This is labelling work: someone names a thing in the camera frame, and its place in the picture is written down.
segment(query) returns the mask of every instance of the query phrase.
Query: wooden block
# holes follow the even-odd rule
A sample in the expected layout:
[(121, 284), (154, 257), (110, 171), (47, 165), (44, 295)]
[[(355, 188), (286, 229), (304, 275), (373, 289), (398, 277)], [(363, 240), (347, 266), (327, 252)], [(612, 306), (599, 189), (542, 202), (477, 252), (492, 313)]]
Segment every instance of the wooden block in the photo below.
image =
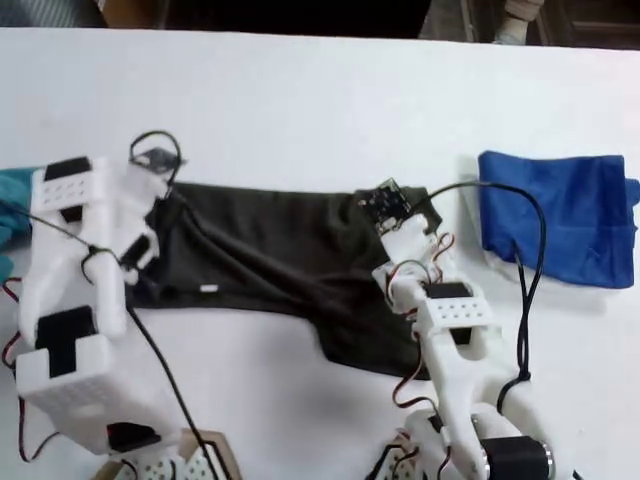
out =
[[(231, 447), (229, 446), (229, 443), (227, 442), (224, 434), (209, 430), (200, 430), (200, 435), (202, 435), (202, 439), (205, 442), (216, 443), (218, 449), (220, 450), (222, 460), (229, 469), (231, 480), (242, 480), (242, 476), (240, 475), (240, 468), (238, 467), (238, 463), (233, 456)], [(185, 461), (189, 461), (197, 448), (198, 442), (191, 433), (191, 430), (184, 429), (182, 431), (182, 439), (180, 440), (180, 445), (178, 446), (178, 454), (183, 457)], [(121, 463), (110, 460), (102, 466), (98, 473), (96, 473), (96, 475), (93, 477), (93, 480), (113, 480), (121, 468)]]

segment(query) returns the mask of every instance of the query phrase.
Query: black cable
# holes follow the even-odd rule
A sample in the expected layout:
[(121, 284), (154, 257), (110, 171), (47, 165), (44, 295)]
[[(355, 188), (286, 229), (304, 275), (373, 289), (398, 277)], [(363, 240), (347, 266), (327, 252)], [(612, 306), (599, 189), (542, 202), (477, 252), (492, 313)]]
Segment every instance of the black cable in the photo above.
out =
[(59, 231), (61, 233), (64, 233), (68, 237), (71, 237), (71, 238), (79, 241), (80, 243), (82, 243), (83, 245), (86, 245), (87, 247), (89, 245), (91, 245), (89, 242), (87, 242), (83, 238), (80, 238), (75, 233), (71, 233), (70, 231), (60, 227), (59, 225), (56, 225), (55, 223), (50, 222), (49, 220), (45, 220), (44, 218), (40, 218), (40, 217), (38, 217), (36, 215), (33, 215), (30, 212), (28, 212), (27, 210), (23, 209), (22, 207), (18, 207), (16, 205), (13, 205), (12, 203), (7, 202), (6, 200), (2, 200), (2, 199), (0, 199), (0, 205), (3, 205), (5, 208), (8, 208), (9, 210), (11, 210), (14, 213), (17, 213), (19, 215), (24, 215), (25, 217), (27, 217), (27, 218), (35, 221), (35, 222), (42, 223), (42, 224), (46, 225), (47, 227), (51, 227), (54, 230), (57, 230), (57, 231)]
[(123, 465), (126, 465), (127, 467), (129, 467), (132, 471), (133, 471), (133, 480), (138, 480), (138, 469), (136, 468), (136, 466), (131, 463), (129, 460), (125, 460), (122, 459), (120, 460), (120, 463), (122, 463)]
[(133, 323), (136, 324), (136, 326), (140, 330), (140, 333), (142, 333), (142, 336), (145, 338), (145, 340), (153, 350), (153, 353), (155, 353), (156, 357), (158, 357), (158, 360), (160, 361), (160, 365), (162, 365), (162, 369), (164, 370), (164, 373), (167, 375), (167, 379), (171, 384), (171, 389), (173, 390), (173, 393), (176, 396), (176, 400), (178, 400), (178, 404), (180, 404), (180, 409), (182, 410), (182, 413), (187, 419), (187, 423), (189, 424), (191, 433), (193, 434), (196, 441), (198, 442), (198, 446), (202, 449), (202, 454), (204, 455), (204, 458), (207, 460), (207, 464), (211, 469), (211, 473), (213, 475), (214, 480), (218, 480), (218, 474), (216, 473), (216, 469), (213, 466), (213, 460), (211, 460), (209, 451), (206, 448), (206, 443), (202, 439), (202, 435), (200, 435), (200, 432), (198, 431), (196, 424), (193, 421), (193, 418), (191, 418), (191, 413), (189, 412), (189, 409), (187, 408), (187, 405), (184, 402), (184, 399), (182, 398), (182, 394), (180, 393), (178, 384), (176, 383), (176, 380), (173, 376), (173, 372), (171, 372), (171, 368), (169, 368), (169, 364), (165, 360), (164, 355), (162, 355), (162, 352), (158, 348), (158, 345), (156, 345), (156, 342), (153, 340), (153, 337), (151, 336), (149, 331), (146, 329), (146, 327), (140, 320), (140, 317), (138, 317), (138, 314), (133, 309), (133, 307), (129, 305), (129, 303), (127, 303), (126, 308), (127, 308), (127, 312), (129, 313), (129, 316), (131, 316), (131, 320), (133, 320)]
[(176, 165), (176, 167), (173, 169), (173, 171), (171, 172), (171, 176), (169, 177), (169, 180), (167, 180), (167, 186), (169, 187), (169, 189), (173, 186), (173, 183), (176, 179), (176, 175), (178, 174), (178, 170), (180, 170), (180, 166), (182, 165), (182, 149), (180, 148), (180, 144), (178, 143), (178, 140), (176, 140), (176, 137), (174, 137), (172, 134), (170, 134), (169, 132), (167, 132), (166, 130), (151, 130), (149, 132), (145, 132), (141, 135), (138, 135), (136, 138), (133, 139), (133, 141), (131, 142), (131, 145), (129, 145), (129, 160), (132, 160), (133, 158), (135, 158), (135, 154), (134, 154), (134, 150), (136, 148), (136, 146), (138, 146), (138, 144), (140, 142), (142, 142), (143, 140), (146, 140), (149, 137), (152, 137), (154, 135), (160, 135), (163, 136), (165, 138), (168, 138), (171, 143), (173, 144), (173, 148), (176, 151), (176, 157), (178, 158), (178, 164)]
[(444, 460), (440, 464), (440, 467), (438, 467), (438, 473), (436, 475), (436, 480), (441, 480), (442, 479), (442, 472), (444, 472), (444, 469), (447, 468), (447, 465), (449, 464), (450, 461), (451, 461), (451, 446), (448, 446), (447, 447), (447, 455), (444, 457)]
[[(446, 187), (440, 188), (432, 192), (426, 199), (431, 201), (433, 198), (437, 197), (441, 193), (447, 192), (449, 190), (453, 190), (456, 188), (464, 188), (464, 187), (481, 187), (481, 188), (496, 188), (499, 190), (505, 190), (508, 192), (517, 193), (525, 197), (529, 203), (533, 206), (536, 214), (538, 215), (538, 220), (540, 223), (540, 234), (539, 234), (539, 245), (538, 245), (538, 258), (536, 261), (536, 269), (533, 275), (533, 280), (531, 281), (531, 286), (529, 287), (529, 291), (526, 293), (525, 299), (526, 301), (522, 307), (522, 317), (520, 319), (520, 326), (518, 328), (518, 342), (517, 342), (517, 361), (518, 367), (520, 371), (518, 376), (513, 380), (509, 381), (502, 387), (500, 394), (498, 395), (497, 402), (497, 410), (499, 413), (502, 413), (502, 407), (504, 405), (504, 399), (509, 392), (509, 390), (515, 385), (526, 382), (531, 379), (531, 372), (529, 371), (529, 312), (531, 310), (531, 304), (533, 303), (533, 297), (536, 293), (536, 289), (538, 288), (538, 283), (540, 282), (540, 277), (542, 276), (542, 269), (544, 267), (544, 254), (547, 246), (547, 221), (544, 216), (544, 212), (542, 207), (535, 199), (533, 195), (531, 195), (526, 190), (523, 190), (518, 187), (513, 187), (511, 185), (505, 185), (502, 183), (494, 183), (494, 182), (481, 182), (481, 181), (470, 181), (470, 182), (459, 182), (452, 183), (451, 185), (447, 185)], [(522, 290), (525, 291), (526, 288), (523, 287), (524, 282), (524, 270), (521, 276), (521, 287)]]
[(395, 465), (393, 466), (393, 470), (391, 471), (391, 480), (397, 480), (398, 479), (398, 468), (400, 467), (400, 465), (402, 464), (402, 462), (409, 460), (413, 457), (416, 457), (418, 455), (418, 453), (420, 452), (420, 450), (418, 449), (418, 447), (414, 448), (411, 452), (407, 453), (406, 455), (400, 457), (398, 460), (396, 460)]

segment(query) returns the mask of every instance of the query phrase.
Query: white mounting plate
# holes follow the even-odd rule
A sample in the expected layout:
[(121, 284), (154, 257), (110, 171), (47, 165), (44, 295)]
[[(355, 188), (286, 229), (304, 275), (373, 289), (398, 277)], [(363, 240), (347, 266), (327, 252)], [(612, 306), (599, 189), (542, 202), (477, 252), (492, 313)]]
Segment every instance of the white mounting plate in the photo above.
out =
[[(207, 449), (207, 452), (209, 452), (209, 456), (213, 461), (213, 466), (218, 474), (218, 479), (231, 480), (231, 478), (224, 473), (221, 465), (221, 459), (216, 454), (214, 448), (211, 445), (205, 445), (205, 448)], [(209, 469), (207, 459), (202, 454), (202, 450), (200, 448), (196, 449), (187, 462), (187, 465), (184, 467), (183, 478), (184, 480), (213, 480), (213, 475)]]

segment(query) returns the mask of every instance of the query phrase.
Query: wire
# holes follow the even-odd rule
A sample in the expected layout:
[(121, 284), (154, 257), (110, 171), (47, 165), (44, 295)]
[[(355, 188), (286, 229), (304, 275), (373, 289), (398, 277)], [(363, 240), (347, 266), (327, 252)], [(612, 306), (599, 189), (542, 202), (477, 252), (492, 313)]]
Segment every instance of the wire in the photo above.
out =
[(418, 453), (420, 453), (420, 449), (416, 447), (410, 453), (407, 453), (406, 455), (396, 460), (396, 463), (393, 466), (393, 470), (391, 471), (391, 480), (396, 480), (398, 478), (397, 472), (402, 462), (418, 456)]
[(393, 270), (391, 270), (391, 272), (387, 276), (387, 286), (385, 288), (385, 296), (387, 297), (387, 300), (389, 301), (389, 303), (391, 303), (392, 305), (394, 302), (393, 302), (393, 297), (391, 296), (391, 283), (393, 282), (393, 279), (398, 274), (400, 269), (405, 265), (409, 265), (409, 264), (418, 265), (422, 270), (424, 270), (424, 273), (427, 275), (427, 279), (429, 280), (429, 283), (431, 283), (431, 275), (429, 274), (429, 270), (421, 262), (419, 262), (418, 260), (404, 260), (400, 262), (398, 265), (393, 267)]
[(27, 217), (27, 218), (35, 221), (35, 222), (42, 223), (42, 224), (44, 224), (44, 225), (46, 225), (48, 227), (53, 228), (54, 230), (59, 231), (60, 233), (64, 233), (68, 237), (74, 238), (75, 240), (79, 241), (83, 245), (86, 245), (87, 247), (90, 245), (89, 242), (87, 242), (86, 240), (80, 238), (75, 233), (71, 233), (70, 231), (65, 230), (64, 228), (56, 225), (53, 222), (50, 222), (49, 220), (45, 220), (44, 218), (40, 218), (40, 217), (38, 217), (36, 215), (33, 215), (33, 214), (29, 213), (28, 211), (26, 211), (25, 209), (23, 209), (22, 207), (17, 207), (15, 205), (13, 205), (12, 203), (9, 203), (6, 200), (2, 200), (2, 199), (0, 199), (0, 205), (3, 205), (5, 208), (8, 208), (12, 212), (15, 212), (15, 213), (20, 214), (20, 215), (24, 215), (25, 217)]
[(166, 359), (164, 358), (164, 355), (162, 355), (162, 352), (158, 348), (158, 345), (153, 340), (153, 337), (151, 336), (149, 331), (146, 329), (146, 327), (144, 326), (144, 324), (140, 320), (140, 317), (138, 317), (138, 314), (133, 309), (133, 307), (127, 303), (126, 304), (126, 308), (127, 308), (127, 312), (129, 313), (129, 316), (131, 316), (131, 319), (133, 320), (133, 323), (136, 324), (136, 326), (140, 330), (140, 333), (142, 333), (142, 336), (145, 338), (145, 340), (147, 341), (147, 343), (149, 344), (149, 346), (153, 350), (153, 353), (155, 353), (156, 357), (158, 357), (158, 360), (160, 361), (160, 365), (162, 365), (162, 369), (164, 370), (164, 373), (167, 375), (167, 379), (169, 380), (169, 383), (171, 384), (171, 389), (173, 390), (173, 393), (176, 396), (176, 400), (178, 400), (178, 403), (180, 404), (180, 409), (182, 410), (182, 413), (184, 414), (185, 418), (187, 419), (187, 423), (189, 424), (189, 428), (191, 429), (191, 433), (193, 433), (193, 436), (196, 438), (196, 441), (198, 442), (198, 446), (202, 449), (202, 454), (204, 455), (205, 459), (207, 460), (207, 464), (209, 465), (209, 468), (211, 469), (211, 474), (213, 475), (214, 480), (218, 480), (218, 474), (216, 473), (216, 469), (213, 466), (213, 461), (211, 460), (211, 456), (209, 455), (209, 451), (206, 448), (206, 443), (202, 439), (202, 435), (200, 435), (200, 432), (198, 431), (198, 429), (196, 427), (196, 424), (193, 421), (193, 418), (191, 418), (191, 413), (189, 413), (189, 409), (187, 408), (187, 405), (184, 402), (184, 399), (182, 398), (182, 394), (180, 393), (180, 389), (178, 388), (178, 384), (176, 383), (176, 380), (175, 380), (175, 378), (173, 376), (173, 373), (171, 372), (171, 368), (169, 368), (169, 364), (167, 363)]
[(178, 140), (176, 140), (176, 137), (174, 137), (172, 134), (170, 134), (166, 130), (151, 130), (149, 132), (145, 132), (141, 135), (138, 135), (131, 142), (131, 145), (129, 145), (129, 160), (132, 160), (133, 158), (135, 158), (134, 150), (138, 146), (138, 144), (143, 140), (146, 140), (147, 138), (152, 137), (154, 135), (160, 135), (165, 138), (168, 138), (171, 141), (171, 143), (173, 143), (173, 148), (176, 151), (176, 157), (178, 158), (178, 163), (173, 169), (173, 171), (171, 172), (171, 176), (169, 177), (169, 180), (167, 180), (167, 186), (169, 187), (169, 189), (171, 189), (171, 187), (173, 186), (173, 183), (175, 182), (176, 175), (178, 174), (178, 170), (180, 170), (180, 166), (183, 163), (182, 149), (180, 148), (180, 143), (178, 143)]
[(122, 460), (120, 460), (120, 462), (129, 467), (132, 471), (133, 471), (133, 480), (138, 480), (138, 469), (136, 468), (136, 466), (131, 463), (129, 460), (125, 460), (124, 458)]
[[(2, 284), (2, 289), (16, 303), (20, 303), (20, 298), (15, 294), (15, 292), (13, 290), (11, 290), (7, 286), (7, 283), (8, 282), (21, 282), (21, 281), (22, 281), (21, 278), (10, 277), (10, 278), (6, 279), (5, 282)], [(13, 349), (15, 344), (18, 342), (18, 340), (20, 340), (20, 338), (22, 338), (22, 336), (20, 335), (20, 331), (17, 331), (13, 335), (13, 337), (11, 337), (11, 340), (9, 340), (9, 342), (7, 342), (7, 344), (2, 349), (2, 363), (9, 370), (11, 370), (11, 373), (13, 374), (14, 378), (15, 378), (15, 375), (16, 375), (16, 362), (15, 362), (15, 360), (9, 361), (9, 354), (11, 353), (11, 350)], [(27, 417), (27, 405), (26, 405), (24, 399), (22, 397), (20, 397), (20, 396), (18, 396), (18, 410), (19, 410), (19, 414), (18, 414), (18, 453), (19, 453), (20, 458), (22, 459), (23, 462), (31, 463), (32, 461), (36, 460), (40, 456), (40, 454), (44, 450), (44, 447), (46, 447), (47, 444), (51, 440), (53, 440), (56, 436), (60, 435), (60, 432), (54, 432), (51, 435), (49, 435), (48, 437), (46, 437), (42, 441), (42, 443), (40, 443), (38, 448), (36, 448), (35, 453), (30, 457), (29, 455), (27, 455), (26, 448), (25, 448), (25, 441), (24, 441), (24, 436), (25, 436), (24, 435), (24, 426), (25, 426), (26, 417)]]
[(444, 457), (444, 460), (442, 461), (442, 463), (440, 464), (440, 467), (438, 468), (436, 480), (442, 480), (442, 472), (444, 471), (445, 468), (447, 468), (447, 465), (449, 464), (450, 461), (451, 461), (451, 446), (448, 446), (447, 455)]
[[(446, 238), (450, 238), (451, 241), (448, 244), (444, 244), (444, 241)], [(443, 279), (443, 272), (442, 269), (440, 268), (440, 266), (438, 265), (438, 258), (440, 257), (440, 255), (442, 255), (444, 252), (446, 252), (447, 250), (449, 250), (451, 247), (453, 247), (453, 244), (456, 241), (456, 237), (453, 233), (449, 233), (449, 232), (445, 232), (442, 235), (440, 235), (440, 238), (438, 239), (438, 245), (437, 245), (437, 250), (436, 253), (433, 254), (433, 257), (431, 257), (431, 263), (433, 263), (434, 267), (436, 268), (436, 271), (438, 272), (438, 276), (436, 277), (436, 280), (434, 283), (440, 283), (442, 282)]]
[(36, 448), (36, 451), (34, 452), (34, 454), (31, 457), (29, 457), (25, 449), (25, 441), (24, 441), (24, 425), (26, 423), (26, 417), (27, 417), (27, 406), (22, 397), (18, 397), (18, 408), (20, 410), (20, 416), (18, 419), (18, 453), (20, 454), (20, 458), (22, 459), (23, 462), (31, 463), (34, 460), (38, 459), (38, 457), (44, 450), (44, 447), (46, 447), (51, 440), (53, 440), (55, 437), (60, 435), (60, 432), (53, 432), (51, 435), (45, 438), (40, 444), (40, 446)]
[(22, 336), (18, 331), (13, 335), (13, 337), (11, 337), (11, 340), (9, 340), (9, 342), (2, 349), (2, 363), (4, 364), (5, 367), (7, 367), (9, 370), (13, 372), (15, 372), (15, 369), (16, 369), (16, 361), (15, 360), (9, 361), (9, 354), (11, 353), (11, 349), (18, 342), (18, 340), (20, 340), (20, 338), (22, 338)]
[(431, 404), (431, 407), (433, 408), (433, 411), (436, 414), (438, 414), (438, 407), (436, 406), (436, 402), (434, 402), (433, 399), (430, 397), (426, 397), (426, 396), (415, 397), (415, 398), (412, 398), (411, 400), (407, 400), (406, 402), (400, 402), (398, 400), (398, 394), (400, 393), (400, 390), (402, 390), (404, 386), (407, 385), (409, 382), (414, 380), (418, 376), (418, 373), (420, 373), (420, 370), (422, 370), (422, 347), (420, 344), (420, 334), (416, 333), (415, 335), (418, 340), (417, 341), (418, 364), (416, 365), (416, 369), (414, 370), (413, 373), (404, 377), (402, 380), (400, 380), (400, 383), (396, 385), (396, 388), (393, 389), (393, 394), (391, 398), (393, 399), (393, 403), (396, 405), (396, 407), (399, 407), (399, 408), (409, 408), (409, 407), (413, 407), (414, 405), (420, 402), (429, 402)]
[[(449, 190), (453, 190), (456, 188), (465, 188), (465, 187), (482, 187), (482, 188), (496, 188), (499, 190), (505, 190), (508, 192), (517, 193), (525, 197), (529, 203), (533, 206), (536, 214), (538, 215), (538, 220), (540, 224), (540, 233), (539, 233), (539, 245), (538, 245), (538, 258), (536, 260), (536, 269), (533, 275), (533, 280), (531, 281), (531, 286), (529, 287), (528, 292), (524, 297), (524, 302), (522, 306), (522, 317), (520, 318), (520, 326), (518, 328), (518, 342), (516, 348), (516, 357), (518, 361), (518, 367), (520, 371), (518, 372), (518, 376), (513, 380), (507, 382), (501, 389), (500, 394), (498, 395), (498, 401), (496, 408), (499, 413), (502, 413), (502, 407), (504, 406), (504, 400), (506, 398), (509, 390), (518, 385), (521, 382), (526, 382), (531, 380), (531, 372), (529, 371), (529, 312), (531, 310), (531, 304), (533, 303), (533, 297), (536, 293), (536, 289), (538, 288), (538, 283), (540, 282), (540, 277), (542, 276), (542, 270), (544, 267), (544, 254), (547, 246), (547, 221), (544, 216), (544, 212), (542, 207), (535, 199), (533, 195), (531, 195), (526, 190), (523, 190), (518, 187), (513, 187), (511, 185), (505, 185), (502, 183), (493, 183), (493, 182), (481, 182), (481, 181), (472, 181), (472, 182), (459, 182), (452, 183), (451, 185), (447, 185), (445, 187), (440, 188), (432, 192), (425, 200), (431, 201), (433, 198), (438, 195), (447, 192)], [(522, 286), (524, 282), (524, 270), (522, 272), (521, 278), (521, 289), (523, 294), (526, 290), (525, 287)]]

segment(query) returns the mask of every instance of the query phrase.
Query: red wire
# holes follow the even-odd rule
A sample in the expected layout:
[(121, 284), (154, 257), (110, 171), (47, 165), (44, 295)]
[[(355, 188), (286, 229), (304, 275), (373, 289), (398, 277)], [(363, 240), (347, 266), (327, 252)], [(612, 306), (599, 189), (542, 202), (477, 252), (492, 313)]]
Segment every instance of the red wire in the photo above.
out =
[(20, 458), (23, 462), (31, 463), (40, 456), (40, 454), (44, 450), (44, 447), (46, 447), (51, 440), (60, 435), (60, 432), (54, 432), (47, 438), (45, 438), (40, 446), (36, 449), (35, 453), (31, 456), (31, 458), (29, 458), (24, 447), (24, 424), (26, 421), (27, 406), (22, 397), (18, 397), (18, 404), (20, 407), (20, 419), (18, 422), (18, 453), (20, 453)]
[[(4, 292), (9, 295), (9, 297), (11, 297), (11, 299), (16, 302), (16, 303), (20, 303), (20, 298), (18, 297), (18, 295), (16, 295), (16, 293), (11, 290), (8, 286), (7, 283), (9, 282), (21, 282), (22, 279), (18, 278), (18, 277), (10, 277), (7, 278), (5, 280), (5, 283), (2, 284), (2, 289), (4, 290)], [(14, 347), (14, 345), (16, 344), (16, 342), (18, 340), (20, 340), (21, 335), (20, 335), (20, 331), (17, 331), (15, 333), (15, 335), (13, 337), (11, 337), (11, 340), (9, 340), (9, 342), (4, 346), (4, 348), (2, 349), (2, 363), (5, 364), (5, 366), (7, 368), (9, 368), (9, 370), (11, 370), (11, 372), (13, 373), (13, 375), (15, 376), (16, 373), (16, 362), (15, 360), (13, 362), (10, 362), (8, 360), (8, 356), (9, 353), (11, 352), (11, 349)], [(27, 455), (26, 449), (25, 449), (25, 442), (24, 442), (24, 425), (26, 422), (26, 414), (27, 414), (27, 405), (24, 401), (24, 399), (22, 397), (18, 397), (18, 408), (19, 408), (19, 418), (18, 418), (18, 453), (20, 454), (20, 458), (22, 459), (23, 462), (25, 463), (31, 463), (32, 461), (36, 460), (40, 454), (42, 453), (42, 451), (44, 450), (44, 447), (47, 446), (47, 444), (56, 436), (60, 435), (60, 432), (54, 432), (51, 435), (49, 435), (47, 438), (45, 438), (42, 443), (38, 446), (38, 448), (36, 449), (36, 451), (34, 452), (34, 454), (29, 457)]]
[[(443, 246), (444, 240), (446, 238), (451, 238), (451, 241), (449, 242), (448, 245)], [(445, 232), (442, 235), (440, 235), (440, 238), (438, 239), (438, 246), (437, 246), (438, 250), (436, 250), (436, 253), (434, 253), (433, 257), (431, 258), (431, 262), (436, 267), (436, 271), (438, 272), (438, 277), (436, 278), (436, 281), (434, 283), (440, 283), (443, 277), (442, 269), (438, 266), (438, 264), (436, 263), (436, 260), (438, 260), (438, 257), (440, 257), (440, 255), (442, 255), (444, 252), (446, 252), (451, 247), (453, 247), (453, 244), (455, 243), (455, 241), (456, 241), (456, 237), (453, 233)]]
[(13, 362), (10, 362), (8, 357), (9, 357), (9, 353), (11, 352), (11, 349), (16, 344), (16, 342), (20, 340), (20, 337), (21, 337), (20, 332), (16, 332), (15, 335), (11, 337), (11, 340), (9, 340), (9, 342), (2, 349), (2, 363), (4, 363), (4, 365), (9, 370), (16, 369), (16, 361), (14, 360)]

